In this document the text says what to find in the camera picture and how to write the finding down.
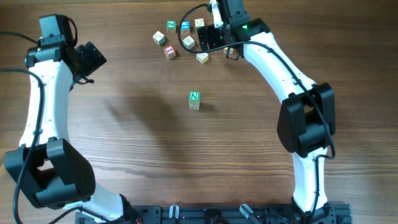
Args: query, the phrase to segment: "wood grain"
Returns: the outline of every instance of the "wood grain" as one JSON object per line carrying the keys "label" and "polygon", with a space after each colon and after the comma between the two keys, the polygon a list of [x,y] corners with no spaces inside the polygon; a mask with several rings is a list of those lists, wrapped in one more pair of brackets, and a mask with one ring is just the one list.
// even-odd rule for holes
{"label": "wood grain", "polygon": [[[179,21],[200,3],[3,4],[0,29],[38,38],[39,16],[64,14],[76,22],[79,43],[92,41],[108,59],[92,74],[94,85],[70,93],[68,108],[70,140],[107,189],[135,205],[289,203],[292,159],[277,137],[280,105],[269,85],[245,60],[226,60],[221,51],[202,65],[166,33],[166,20]],[[396,1],[244,3],[301,71],[335,90],[329,200],[350,203],[355,223],[398,223]],[[202,17],[211,22],[204,10],[190,20]],[[177,58],[167,60],[154,43],[158,30]],[[0,67],[23,68],[30,46],[1,36]],[[201,92],[200,111],[189,110],[193,90]],[[14,223],[15,183],[4,153],[18,147],[29,93],[27,76],[0,74],[0,223]],[[24,196],[20,205],[26,223],[48,223],[62,212],[35,209]],[[72,221],[71,215],[61,223]]]}

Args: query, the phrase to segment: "black cable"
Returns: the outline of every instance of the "black cable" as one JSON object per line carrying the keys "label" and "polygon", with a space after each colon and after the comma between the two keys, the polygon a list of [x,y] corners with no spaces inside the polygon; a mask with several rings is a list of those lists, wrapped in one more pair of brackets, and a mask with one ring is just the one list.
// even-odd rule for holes
{"label": "black cable", "polygon": [[[186,18],[189,14],[191,14],[193,11],[197,10],[197,9],[200,8],[200,7],[204,7],[204,6],[207,7],[207,4],[200,4],[200,5],[198,5],[198,6],[193,7],[191,10],[189,10],[189,11],[182,17],[182,19],[181,19],[180,27],[179,27],[180,30],[181,30],[182,22],[185,20],[185,18]],[[308,90],[307,90],[306,87],[303,85],[303,83],[301,82],[301,80],[300,80],[299,78],[297,78],[296,74],[293,72],[293,70],[290,68],[290,66],[285,62],[285,60],[284,60],[278,53],[276,53],[276,52],[274,51],[274,49],[268,47],[268,46],[265,45],[265,44],[261,44],[261,43],[259,43],[259,42],[253,42],[253,41],[242,41],[242,42],[236,42],[236,43],[232,43],[232,44],[227,44],[227,45],[224,45],[224,46],[222,46],[222,47],[217,47],[217,48],[214,48],[214,49],[211,49],[211,50],[195,51],[195,50],[190,50],[190,49],[186,48],[186,47],[183,45],[183,43],[182,43],[182,41],[181,41],[180,32],[178,32],[178,41],[180,42],[180,44],[181,44],[181,46],[182,46],[182,48],[183,48],[184,50],[186,50],[187,52],[190,52],[190,53],[194,53],[194,54],[210,53],[210,52],[214,52],[214,51],[217,51],[217,50],[221,50],[221,49],[223,49],[223,48],[225,48],[225,47],[232,47],[232,46],[243,45],[243,44],[254,44],[254,45],[258,45],[258,46],[264,47],[265,49],[267,49],[268,53],[272,53],[272,54],[284,65],[284,67],[285,67],[285,68],[287,69],[287,71],[292,75],[293,79],[296,81],[296,83],[299,85],[299,87],[300,87],[300,88],[304,91],[304,93],[308,96],[308,98],[309,98],[311,104],[313,105],[313,107],[314,107],[314,109],[315,109],[315,112],[317,112],[317,115],[318,115],[319,119],[321,120],[321,122],[322,122],[322,124],[323,124],[323,127],[325,128],[325,134],[326,134],[327,138],[328,138],[329,141],[330,141],[330,149],[331,149],[331,156],[328,156],[328,155],[318,155],[318,156],[314,159],[314,162],[315,162],[315,176],[316,176],[316,177],[315,177],[315,189],[316,189],[316,191],[315,191],[314,205],[313,205],[313,208],[312,208],[312,211],[311,211],[311,215],[310,215],[310,219],[309,219],[310,222],[311,222],[311,221],[313,220],[313,216],[314,216],[314,214],[315,214],[315,210],[317,209],[318,196],[319,196],[319,191],[320,191],[320,189],[319,189],[319,158],[334,159],[335,156],[336,156],[335,144],[334,144],[334,142],[333,142],[333,138],[332,138],[331,133],[330,133],[329,125],[326,123],[325,119],[323,118],[322,112],[320,111],[320,108],[318,107],[317,102],[315,101],[315,99],[313,98],[313,96],[308,92]]]}
{"label": "black cable", "polygon": [[66,215],[68,215],[69,213],[71,213],[71,212],[73,212],[75,210],[79,210],[80,212],[85,212],[85,213],[87,213],[87,214],[89,214],[91,216],[94,216],[96,218],[100,218],[100,219],[102,219],[103,221],[105,221],[107,223],[110,222],[110,220],[108,220],[107,218],[103,217],[102,215],[97,215],[94,212],[91,212],[91,211],[89,211],[89,210],[87,210],[87,209],[85,209],[83,207],[74,207],[74,208],[71,208],[71,209],[67,210],[66,212],[62,213],[60,216],[58,216],[57,218],[55,218],[54,220],[49,222],[49,224],[57,223],[63,217],[65,217]]}
{"label": "black cable", "polygon": [[76,45],[77,45],[77,27],[76,27],[76,24],[73,21],[73,19],[68,17],[68,20],[69,20],[69,22],[72,23],[73,27],[75,28],[75,39],[73,40],[73,46],[76,47]]}
{"label": "black cable", "polygon": [[37,44],[37,41],[36,41],[36,40],[34,40],[34,39],[30,38],[30,37],[27,37],[27,36],[25,36],[25,35],[18,34],[18,33],[16,33],[16,32],[11,32],[11,31],[0,31],[0,34],[16,35],[16,36],[18,36],[18,37],[22,37],[23,39],[29,40],[29,41],[31,41],[31,42]]}
{"label": "black cable", "polygon": [[19,199],[19,191],[21,189],[21,184],[22,180],[24,179],[24,175],[27,169],[27,166],[29,165],[30,160],[32,159],[34,147],[36,146],[37,140],[39,138],[40,134],[40,127],[42,123],[42,116],[43,116],[43,109],[44,109],[44,85],[41,79],[34,74],[33,72],[30,72],[28,70],[24,69],[14,69],[14,68],[0,68],[0,72],[22,72],[29,74],[33,76],[38,83],[38,86],[40,88],[40,101],[39,101],[39,110],[37,112],[37,120],[36,120],[36,127],[34,131],[34,137],[32,141],[32,145],[30,146],[29,152],[27,153],[24,165],[22,166],[21,173],[19,174],[17,185],[15,187],[15,192],[14,192],[14,203],[12,205],[12,209],[14,212],[14,218],[17,224],[22,224],[21,219],[19,218],[19,212],[18,212],[18,199]]}

